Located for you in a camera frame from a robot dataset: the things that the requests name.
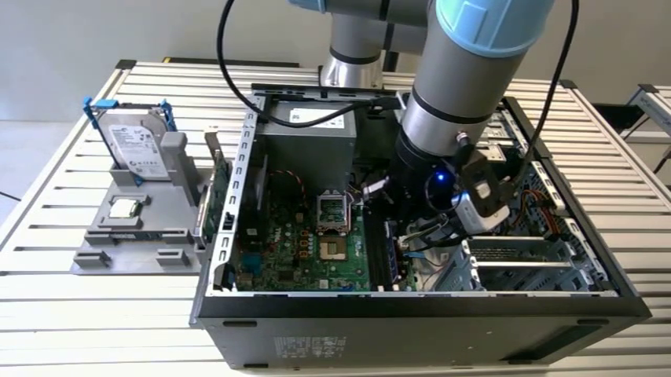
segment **white wall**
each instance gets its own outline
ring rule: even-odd
[[[0,0],[0,119],[74,120],[120,58],[214,57],[223,0]],[[556,0],[546,34],[518,77],[548,79],[566,33],[568,0]],[[583,0],[564,78],[592,101],[624,101],[639,82],[671,83],[670,0]],[[238,0],[231,58],[315,67],[331,19],[286,0]],[[402,59],[412,71],[416,61]]]
[[[215,58],[224,0],[0,0],[0,120],[74,120],[119,59]],[[227,57],[316,67],[331,18],[238,0]]]

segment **aluminum profile table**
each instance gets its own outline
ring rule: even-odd
[[[641,84],[627,104],[635,104],[671,136],[671,86]]]
[[[252,82],[316,84],[316,70],[232,67]],[[407,90],[414,76],[387,74]],[[516,80],[507,95],[538,121],[548,82]],[[168,98],[188,154],[211,166],[203,130],[234,157],[244,108],[215,66],[138,63],[116,69],[98,98]],[[578,89],[558,88],[543,140],[654,318],[550,367],[324,370],[320,375],[671,375],[671,194]],[[196,276],[72,276],[72,256],[111,184],[111,157],[86,118],[0,228],[0,369],[15,375],[222,375],[208,334],[188,328]],[[288,372],[304,375],[306,372]]]

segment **black cable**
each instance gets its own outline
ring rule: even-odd
[[[631,129],[630,133],[628,133],[628,134],[626,134],[626,135],[622,137],[622,140],[627,140],[627,139],[630,138],[631,134],[632,134],[634,132],[636,132],[636,130],[641,128],[641,126],[643,126],[643,125],[646,124],[646,122],[649,122],[649,121],[650,121],[650,117],[647,116],[647,117],[646,117],[646,119],[643,120],[643,122],[641,122],[639,124],[636,124],[636,125],[634,126],[634,128]]]
[[[667,158],[665,157],[665,158],[662,159],[662,161],[659,161],[658,166],[654,168],[653,173],[655,173],[655,174],[657,174],[657,173],[659,173],[659,171],[662,170],[663,165],[665,165],[666,163],[667,163]]]
[[[218,28],[218,62],[219,62],[219,68],[222,69],[222,74],[223,74],[223,79],[226,80],[228,84],[228,88],[231,89],[232,93],[238,97],[238,99],[246,104],[246,106],[258,113],[258,115],[279,124],[280,126],[284,127],[291,127],[291,128],[307,128],[316,126],[318,124],[322,124],[323,122],[328,122],[330,120],[338,118],[340,115],[351,112],[352,110],[356,110],[358,108],[371,108],[374,106],[382,106],[383,108],[387,108],[384,105],[387,104],[388,106],[392,106],[392,104],[387,101],[391,101],[392,98],[375,98],[374,100],[370,101],[358,101],[350,106],[342,108],[336,112],[331,113],[330,115],[324,116],[323,118],[315,119],[310,122],[303,122],[303,123],[292,123],[288,122],[283,119],[276,118],[272,116],[270,113],[264,112],[246,97],[244,94],[240,92],[238,89],[235,83],[232,82],[231,75],[228,74],[228,69],[227,65],[223,59],[223,34],[224,34],[224,29],[227,27],[227,21],[228,21],[228,16],[231,14],[231,8],[232,4],[235,3],[235,0],[228,0],[227,5],[223,7],[223,12],[222,12],[222,20],[219,21],[219,28]]]
[[[528,143],[527,154],[524,155],[524,162],[522,163],[522,169],[516,176],[514,187],[518,187],[527,175],[527,169],[531,165],[531,158],[534,156],[534,147],[536,146],[538,140],[542,136],[543,126],[546,125],[547,116],[550,114],[550,107],[552,105],[552,98],[555,97],[556,86],[559,85],[559,80],[562,76],[562,71],[564,69],[566,58],[568,57],[568,52],[571,51],[571,43],[574,42],[575,27],[578,26],[578,14],[580,12],[580,0],[571,0],[571,22],[568,23],[568,31],[566,32],[564,45],[562,47],[562,52],[559,55],[559,60],[556,62],[555,74],[552,75],[552,80],[550,84],[550,89],[547,90],[546,104],[543,105],[542,116],[538,119],[536,131],[531,136]]]
[[[4,196],[4,197],[7,197],[7,198],[10,198],[10,199],[12,199],[12,200],[16,200],[18,202],[22,201],[22,198],[18,198],[15,195],[10,195],[6,192],[0,191],[0,195]]]
[[[458,246],[462,243],[462,241],[466,239],[466,237],[467,237],[466,235],[459,235],[455,238],[447,238],[447,239],[443,238],[442,240],[436,240],[432,243],[427,243],[427,245],[424,247],[420,247],[419,249],[411,250],[408,252],[410,253],[420,253],[422,251],[427,251],[428,249],[432,249],[435,247]]]

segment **chip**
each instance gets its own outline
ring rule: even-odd
[[[280,281],[294,281],[294,271],[280,271],[278,278]]]

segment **circuit board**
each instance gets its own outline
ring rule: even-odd
[[[215,167],[212,171],[208,195],[206,197],[207,203],[204,210],[202,234],[207,242],[212,242],[214,235],[218,234],[219,222],[222,221],[222,211],[224,198],[227,197],[228,190],[228,163],[223,158],[223,154],[218,151],[215,156]]]
[[[347,236],[319,236],[316,212],[271,208],[267,246],[243,252],[240,291],[370,291],[362,206],[351,207]]]

